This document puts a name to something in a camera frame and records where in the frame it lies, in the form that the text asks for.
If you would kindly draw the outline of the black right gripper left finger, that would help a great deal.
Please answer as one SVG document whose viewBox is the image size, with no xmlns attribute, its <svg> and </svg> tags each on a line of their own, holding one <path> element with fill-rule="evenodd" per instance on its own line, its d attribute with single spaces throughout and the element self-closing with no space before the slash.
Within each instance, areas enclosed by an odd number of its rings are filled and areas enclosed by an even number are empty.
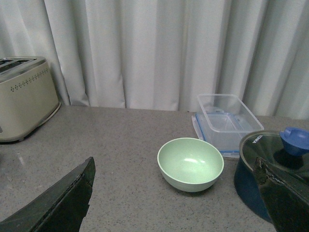
<svg viewBox="0 0 309 232">
<path fill-rule="evenodd" d="M 2 232 L 77 232 L 89 209 L 96 173 L 89 157 L 0 223 Z"/>
</svg>

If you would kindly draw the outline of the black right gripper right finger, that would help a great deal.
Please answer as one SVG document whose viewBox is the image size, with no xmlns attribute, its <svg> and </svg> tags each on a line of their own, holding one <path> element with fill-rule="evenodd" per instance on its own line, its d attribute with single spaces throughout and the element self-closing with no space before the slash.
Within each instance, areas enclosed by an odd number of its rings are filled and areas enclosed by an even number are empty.
<svg viewBox="0 0 309 232">
<path fill-rule="evenodd" d="M 255 160 L 255 180 L 278 232 L 309 230 L 309 186 L 263 158 Z"/>
</svg>

